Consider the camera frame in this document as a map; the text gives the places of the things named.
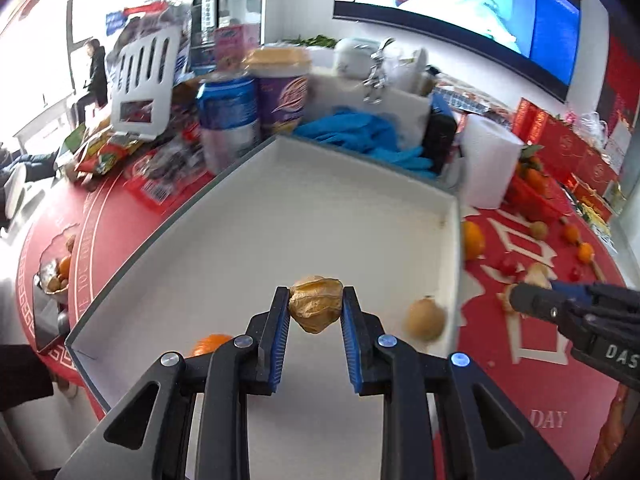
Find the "orange mandarin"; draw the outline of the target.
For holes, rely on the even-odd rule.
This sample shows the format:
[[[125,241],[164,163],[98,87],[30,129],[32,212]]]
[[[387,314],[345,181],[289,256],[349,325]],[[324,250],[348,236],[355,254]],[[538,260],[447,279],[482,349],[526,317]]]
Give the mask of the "orange mandarin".
[[[232,337],[227,334],[210,334],[195,344],[190,356],[204,356],[204,354],[213,353],[231,339]]]

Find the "dried brown husk fruit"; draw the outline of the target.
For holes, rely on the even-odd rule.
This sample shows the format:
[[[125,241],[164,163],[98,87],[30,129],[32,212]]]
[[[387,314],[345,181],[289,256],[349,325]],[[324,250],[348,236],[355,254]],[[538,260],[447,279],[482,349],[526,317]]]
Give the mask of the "dried brown husk fruit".
[[[337,278],[303,278],[290,288],[288,312],[306,333],[320,334],[341,317],[343,288]]]

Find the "red round table mat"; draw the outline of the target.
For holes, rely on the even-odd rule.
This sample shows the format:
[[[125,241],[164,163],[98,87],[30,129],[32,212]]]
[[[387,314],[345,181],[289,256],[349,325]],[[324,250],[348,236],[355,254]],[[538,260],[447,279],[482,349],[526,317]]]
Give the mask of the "red round table mat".
[[[567,340],[553,326],[504,313],[500,295],[508,284],[503,259],[521,266],[540,262],[560,280],[620,285],[623,275],[603,244],[577,214],[552,224],[545,240],[534,240],[528,223],[508,205],[497,210],[465,208],[486,240],[484,257],[462,274],[461,351],[469,353],[547,439],[576,478],[589,469],[600,429],[617,385],[570,357]],[[125,188],[123,176],[106,178],[94,192],[61,182],[44,196],[27,223],[16,276],[16,303],[25,335],[32,334],[32,285],[41,254],[58,234],[77,226],[83,278],[70,317],[89,302],[126,259],[167,219]]]

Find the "orange beside tray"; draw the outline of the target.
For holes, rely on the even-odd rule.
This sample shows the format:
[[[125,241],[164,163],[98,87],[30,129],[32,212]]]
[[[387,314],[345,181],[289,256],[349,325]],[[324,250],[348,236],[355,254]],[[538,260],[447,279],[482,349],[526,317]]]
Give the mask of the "orange beside tray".
[[[465,261],[473,261],[484,255],[486,249],[485,235],[475,222],[469,220],[462,222],[462,242]]]

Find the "red plastic fruit basket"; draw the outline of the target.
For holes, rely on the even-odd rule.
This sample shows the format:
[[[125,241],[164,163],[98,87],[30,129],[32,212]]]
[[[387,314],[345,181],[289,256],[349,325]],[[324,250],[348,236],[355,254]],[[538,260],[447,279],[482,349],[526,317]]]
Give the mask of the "red plastic fruit basket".
[[[553,222],[563,217],[550,198],[544,198],[517,174],[506,189],[504,201],[529,222]]]

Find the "small brown round fruit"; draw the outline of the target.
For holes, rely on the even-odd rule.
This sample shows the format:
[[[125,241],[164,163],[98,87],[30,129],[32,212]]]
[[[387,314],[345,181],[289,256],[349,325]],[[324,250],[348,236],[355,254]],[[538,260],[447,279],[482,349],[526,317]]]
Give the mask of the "small brown round fruit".
[[[433,297],[416,300],[408,309],[405,328],[407,334],[420,341],[437,339],[446,326],[447,312]]]

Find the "white paper towel roll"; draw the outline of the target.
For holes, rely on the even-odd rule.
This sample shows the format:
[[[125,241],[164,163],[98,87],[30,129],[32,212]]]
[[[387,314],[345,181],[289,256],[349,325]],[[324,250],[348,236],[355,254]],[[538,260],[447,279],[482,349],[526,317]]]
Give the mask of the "white paper towel roll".
[[[461,136],[465,205],[497,209],[506,195],[524,143],[507,128],[486,117],[468,115]]]

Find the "blue rubber gloves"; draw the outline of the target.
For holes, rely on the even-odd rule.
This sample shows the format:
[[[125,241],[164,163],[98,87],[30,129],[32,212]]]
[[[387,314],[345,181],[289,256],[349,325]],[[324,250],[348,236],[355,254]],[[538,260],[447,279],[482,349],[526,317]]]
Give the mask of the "blue rubber gloves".
[[[433,162],[422,156],[423,148],[402,150],[396,128],[378,115],[339,107],[333,115],[297,126],[293,134],[334,148],[344,148],[427,179],[436,177],[432,170]]]

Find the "white shallow tray box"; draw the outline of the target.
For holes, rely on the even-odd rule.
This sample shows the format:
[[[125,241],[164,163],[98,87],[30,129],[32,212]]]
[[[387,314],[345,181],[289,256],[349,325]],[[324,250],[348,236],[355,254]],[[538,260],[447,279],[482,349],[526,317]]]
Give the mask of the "white shallow tray box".
[[[78,372],[114,406],[168,351],[239,335],[280,286],[309,275],[356,290],[401,336],[410,304],[432,297],[447,324],[428,351],[457,343],[460,206],[434,182],[279,136],[189,200],[94,298],[70,334]],[[292,325],[282,379],[248,402],[255,479],[375,479],[383,402],[357,396],[342,333]]]

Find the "purple instant noodle cup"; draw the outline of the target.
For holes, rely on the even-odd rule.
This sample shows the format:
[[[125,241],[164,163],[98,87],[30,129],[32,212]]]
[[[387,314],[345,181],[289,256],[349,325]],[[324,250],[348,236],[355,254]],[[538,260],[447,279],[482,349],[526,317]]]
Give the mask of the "purple instant noodle cup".
[[[303,117],[308,98],[311,58],[302,47],[262,46],[244,58],[257,84],[260,133],[292,133]]]

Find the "blue wet wipes canister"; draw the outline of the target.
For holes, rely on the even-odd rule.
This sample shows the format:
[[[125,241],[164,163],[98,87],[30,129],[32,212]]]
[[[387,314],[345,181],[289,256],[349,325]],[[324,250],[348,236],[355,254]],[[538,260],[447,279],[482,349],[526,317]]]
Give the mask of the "blue wet wipes canister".
[[[256,81],[247,72],[213,72],[196,97],[206,166],[220,174],[259,142]]]

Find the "person in black sitting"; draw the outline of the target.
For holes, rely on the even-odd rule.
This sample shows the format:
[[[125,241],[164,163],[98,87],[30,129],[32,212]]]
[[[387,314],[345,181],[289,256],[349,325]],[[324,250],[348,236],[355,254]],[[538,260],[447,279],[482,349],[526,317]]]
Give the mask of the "person in black sitting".
[[[107,76],[105,71],[105,49],[97,39],[86,42],[91,60],[89,79],[85,83],[85,93],[74,105],[75,124],[80,126],[86,122],[86,107],[94,104],[101,108],[107,104]]]

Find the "white plastic basket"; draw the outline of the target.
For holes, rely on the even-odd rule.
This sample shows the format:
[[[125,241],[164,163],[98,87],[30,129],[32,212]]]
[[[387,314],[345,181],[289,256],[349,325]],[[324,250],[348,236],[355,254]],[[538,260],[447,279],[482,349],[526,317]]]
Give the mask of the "white plastic basket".
[[[181,29],[161,28],[123,47],[117,61],[111,124],[153,141],[168,126]]]

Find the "wall television screen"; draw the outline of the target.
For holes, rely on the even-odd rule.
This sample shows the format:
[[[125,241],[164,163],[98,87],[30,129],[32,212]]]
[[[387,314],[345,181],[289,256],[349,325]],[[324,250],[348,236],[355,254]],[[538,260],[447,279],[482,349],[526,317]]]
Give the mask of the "wall television screen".
[[[420,32],[467,48],[565,99],[582,0],[334,0],[334,18]]]

